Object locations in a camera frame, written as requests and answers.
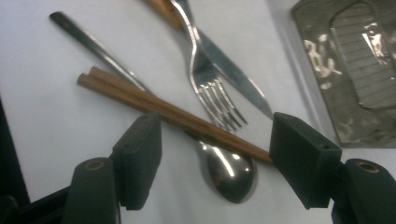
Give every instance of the knife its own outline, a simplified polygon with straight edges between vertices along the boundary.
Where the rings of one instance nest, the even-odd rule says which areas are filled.
[[[175,9],[170,0],[146,0],[154,7],[174,28],[181,30],[180,18],[175,13]],[[268,118],[273,119],[273,112],[265,99],[264,93],[245,75],[245,73],[233,63],[199,28],[197,28],[199,38],[198,44],[204,50],[206,56],[212,61],[219,73],[235,86],[251,103],[253,103]]]

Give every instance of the chopsticks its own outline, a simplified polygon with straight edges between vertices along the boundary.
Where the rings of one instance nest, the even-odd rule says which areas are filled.
[[[267,151],[231,134],[211,123],[171,105],[158,97],[93,67],[88,75],[78,77],[78,85],[99,92],[144,113],[160,112],[163,121],[176,125],[186,133],[213,146],[229,149],[258,161],[272,163]]]

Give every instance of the spoon bowl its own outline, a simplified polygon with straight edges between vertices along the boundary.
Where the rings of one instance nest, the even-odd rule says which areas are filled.
[[[231,203],[243,203],[257,184],[255,163],[220,147],[201,144],[201,161],[206,182]]]

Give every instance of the black plastic part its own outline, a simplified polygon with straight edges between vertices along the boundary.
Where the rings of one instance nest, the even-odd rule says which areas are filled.
[[[306,209],[327,207],[341,148],[294,116],[275,113],[270,157]]]
[[[121,206],[141,209],[162,158],[161,116],[141,116],[113,147],[117,191]]]
[[[0,196],[0,224],[15,223],[20,223],[17,202],[11,196]]]
[[[113,162],[108,158],[79,164],[73,174],[61,223],[120,223],[113,172]]]
[[[391,174],[365,160],[348,160],[345,167],[343,183],[358,223],[396,223],[396,182]]]
[[[23,206],[20,209],[21,223],[60,223],[68,192],[69,187]]]

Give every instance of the knife blade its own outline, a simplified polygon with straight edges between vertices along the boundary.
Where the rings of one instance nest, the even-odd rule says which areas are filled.
[[[204,52],[218,69],[219,73],[235,86],[251,103],[253,103],[268,118],[273,119],[273,112],[264,93],[254,81],[231,61],[204,32],[198,29],[198,42]]]

